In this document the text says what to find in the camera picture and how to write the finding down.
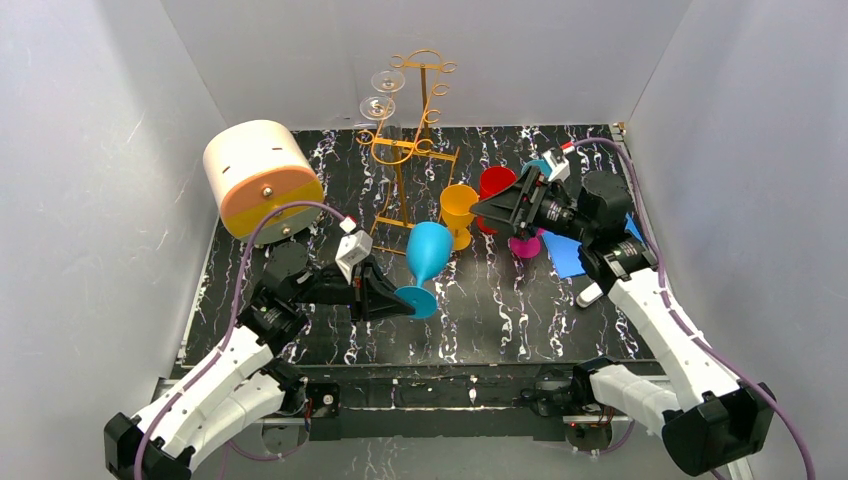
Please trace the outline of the magenta wine glass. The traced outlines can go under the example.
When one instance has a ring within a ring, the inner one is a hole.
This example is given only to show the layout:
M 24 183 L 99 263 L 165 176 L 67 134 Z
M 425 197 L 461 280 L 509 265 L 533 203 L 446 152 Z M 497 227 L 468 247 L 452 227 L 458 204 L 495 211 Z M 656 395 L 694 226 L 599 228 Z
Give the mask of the magenta wine glass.
M 515 256 L 521 259 L 534 258 L 541 252 L 540 236 L 544 233 L 544 229 L 524 229 L 509 238 L 508 247 Z

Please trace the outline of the red wine glass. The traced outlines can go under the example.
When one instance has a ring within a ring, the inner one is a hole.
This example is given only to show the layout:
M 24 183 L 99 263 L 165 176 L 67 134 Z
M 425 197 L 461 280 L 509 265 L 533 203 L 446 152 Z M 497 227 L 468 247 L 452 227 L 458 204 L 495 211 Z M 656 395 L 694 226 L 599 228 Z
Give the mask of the red wine glass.
M 479 199 L 485 200 L 501 192 L 517 180 L 515 172 L 507 167 L 492 166 L 480 175 Z

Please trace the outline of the light blue wine glass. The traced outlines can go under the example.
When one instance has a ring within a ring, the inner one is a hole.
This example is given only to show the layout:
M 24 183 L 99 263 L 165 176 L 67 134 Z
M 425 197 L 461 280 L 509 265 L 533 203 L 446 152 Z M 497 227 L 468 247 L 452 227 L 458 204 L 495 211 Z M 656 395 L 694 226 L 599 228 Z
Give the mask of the light blue wine glass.
M 552 172 L 550 165 L 544 159 L 536 159 L 526 162 L 521 169 L 521 174 L 526 173 L 532 168 L 536 168 L 541 175 L 545 178 L 549 178 Z
M 399 287 L 395 291 L 400 299 L 413 308 L 411 318 L 426 319 L 437 312 L 437 298 L 424 284 L 443 271 L 450 260 L 452 249 L 453 237 L 444 225 L 421 222 L 411 230 L 406 260 L 414 284 Z

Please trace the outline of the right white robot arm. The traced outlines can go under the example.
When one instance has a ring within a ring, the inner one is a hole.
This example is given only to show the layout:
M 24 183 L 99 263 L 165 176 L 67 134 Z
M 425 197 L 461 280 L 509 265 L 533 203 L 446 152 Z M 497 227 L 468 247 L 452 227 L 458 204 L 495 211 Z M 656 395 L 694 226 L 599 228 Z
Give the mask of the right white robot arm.
M 542 229 L 578 241 L 586 274 L 638 330 L 671 382 L 663 389 L 601 356 L 575 366 L 569 386 L 543 399 L 626 414 L 658 435 L 690 476 L 762 450 L 774 416 L 770 391 L 744 384 L 681 327 L 682 314 L 671 311 L 660 287 L 657 257 L 626 227 L 632 202 L 621 177 L 590 172 L 578 182 L 548 181 L 530 169 L 470 210 L 498 231 Z

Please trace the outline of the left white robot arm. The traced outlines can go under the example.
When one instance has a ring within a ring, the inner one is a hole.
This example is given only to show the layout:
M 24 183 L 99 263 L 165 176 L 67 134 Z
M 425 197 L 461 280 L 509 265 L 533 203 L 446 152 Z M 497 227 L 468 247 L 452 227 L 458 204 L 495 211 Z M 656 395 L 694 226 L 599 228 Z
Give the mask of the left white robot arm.
M 276 247 L 233 331 L 161 397 L 106 423 L 107 470 L 117 479 L 188 479 L 257 419 L 304 406 L 301 374 L 279 357 L 308 323 L 303 305 L 346 306 L 354 321 L 414 313 L 373 255 L 352 273 L 309 267 L 300 243 Z

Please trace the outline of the clear wine glass front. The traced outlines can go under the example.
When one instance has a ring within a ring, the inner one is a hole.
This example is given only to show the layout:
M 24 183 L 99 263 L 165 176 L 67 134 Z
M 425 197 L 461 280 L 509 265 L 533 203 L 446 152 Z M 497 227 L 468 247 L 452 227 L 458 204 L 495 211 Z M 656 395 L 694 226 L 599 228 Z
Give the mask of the clear wine glass front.
M 389 119 L 395 113 L 395 110 L 394 100 L 385 95 L 367 97 L 359 105 L 361 115 L 375 122 Z

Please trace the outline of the yellow wine glass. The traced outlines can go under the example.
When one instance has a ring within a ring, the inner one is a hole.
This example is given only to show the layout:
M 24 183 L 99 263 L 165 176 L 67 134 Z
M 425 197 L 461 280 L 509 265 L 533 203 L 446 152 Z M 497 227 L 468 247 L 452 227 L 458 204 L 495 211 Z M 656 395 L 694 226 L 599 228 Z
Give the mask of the yellow wine glass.
M 453 184 L 440 195 L 441 219 L 453 238 L 453 250 L 464 250 L 471 244 L 469 226 L 474 220 L 471 207 L 479 200 L 477 192 L 466 184 Z

